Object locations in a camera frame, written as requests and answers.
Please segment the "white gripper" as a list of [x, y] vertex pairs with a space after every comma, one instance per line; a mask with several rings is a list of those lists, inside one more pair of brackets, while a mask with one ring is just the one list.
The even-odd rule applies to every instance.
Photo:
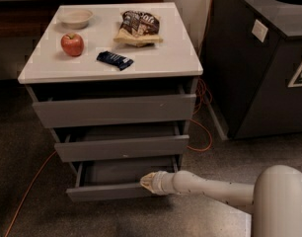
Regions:
[[152, 194], [164, 196], [174, 192], [173, 173], [165, 171], [152, 172], [140, 179], [140, 185]]

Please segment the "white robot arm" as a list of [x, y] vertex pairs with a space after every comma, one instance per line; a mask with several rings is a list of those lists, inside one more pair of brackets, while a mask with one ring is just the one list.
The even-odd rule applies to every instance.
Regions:
[[302, 172], [265, 169], [252, 185], [203, 179], [189, 171], [152, 172], [140, 185], [159, 196], [204, 195], [253, 216], [253, 237], [302, 237]]

